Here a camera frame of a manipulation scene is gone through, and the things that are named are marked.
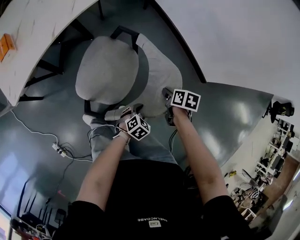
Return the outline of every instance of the forearm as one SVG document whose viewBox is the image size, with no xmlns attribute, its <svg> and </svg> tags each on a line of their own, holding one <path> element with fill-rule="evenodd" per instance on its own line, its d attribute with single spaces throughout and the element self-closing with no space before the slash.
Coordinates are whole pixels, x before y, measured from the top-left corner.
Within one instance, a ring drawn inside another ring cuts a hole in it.
<svg viewBox="0 0 300 240">
<path fill-rule="evenodd" d="M 126 140 L 123 137 L 117 137 L 99 154 L 83 180 L 77 200 L 94 203 L 105 210 L 125 146 Z"/>
<path fill-rule="evenodd" d="M 227 195 L 227 189 L 217 161 L 205 146 L 187 116 L 175 115 L 174 123 L 183 142 L 188 163 L 193 171 L 203 203 Z"/>
</svg>

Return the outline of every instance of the chair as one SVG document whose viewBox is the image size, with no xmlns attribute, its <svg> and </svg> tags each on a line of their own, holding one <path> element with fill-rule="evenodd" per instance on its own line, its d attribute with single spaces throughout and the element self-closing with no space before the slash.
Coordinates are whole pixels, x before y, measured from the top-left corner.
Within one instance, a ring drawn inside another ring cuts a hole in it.
<svg viewBox="0 0 300 240">
<path fill-rule="evenodd" d="M 132 47 L 116 39 L 121 33 L 131 36 Z M 119 26 L 110 37 L 97 37 L 82 58 L 75 88 L 85 100 L 85 114 L 99 116 L 91 110 L 90 101 L 115 105 L 127 96 L 139 68 L 138 47 L 148 59 L 148 81 L 140 96 L 128 105 L 143 104 L 144 117 L 156 117 L 166 111 L 162 89 L 181 89 L 180 71 L 143 34 Z"/>
</svg>

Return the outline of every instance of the person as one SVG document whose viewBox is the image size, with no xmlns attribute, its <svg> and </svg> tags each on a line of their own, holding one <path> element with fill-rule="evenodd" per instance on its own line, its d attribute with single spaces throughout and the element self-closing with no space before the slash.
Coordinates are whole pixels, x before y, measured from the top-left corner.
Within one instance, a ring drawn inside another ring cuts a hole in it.
<svg viewBox="0 0 300 240">
<path fill-rule="evenodd" d="M 93 119 L 91 128 L 97 128 L 91 136 L 94 161 L 54 240 L 187 235 L 198 239 L 247 239 L 251 235 L 228 196 L 217 161 L 186 111 L 172 109 L 204 205 L 203 216 L 195 213 L 183 184 L 184 172 L 151 134 L 139 142 L 131 139 L 128 150 L 129 135 L 113 138 L 113 128 L 99 127 L 106 122 Z M 119 126 L 126 129 L 124 122 Z"/>
</svg>

